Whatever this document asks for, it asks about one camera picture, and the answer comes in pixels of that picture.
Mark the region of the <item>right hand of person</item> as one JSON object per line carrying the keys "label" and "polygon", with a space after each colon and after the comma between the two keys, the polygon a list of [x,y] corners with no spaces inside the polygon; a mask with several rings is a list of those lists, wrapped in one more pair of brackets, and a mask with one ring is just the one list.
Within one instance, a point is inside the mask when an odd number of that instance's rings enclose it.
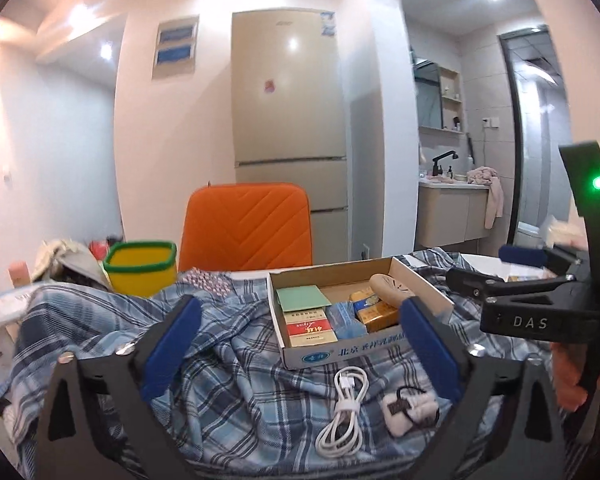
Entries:
{"label": "right hand of person", "polygon": [[550,351],[557,403],[567,412],[573,413],[588,400],[588,393],[579,385],[582,365],[578,363],[576,348],[552,342]]}

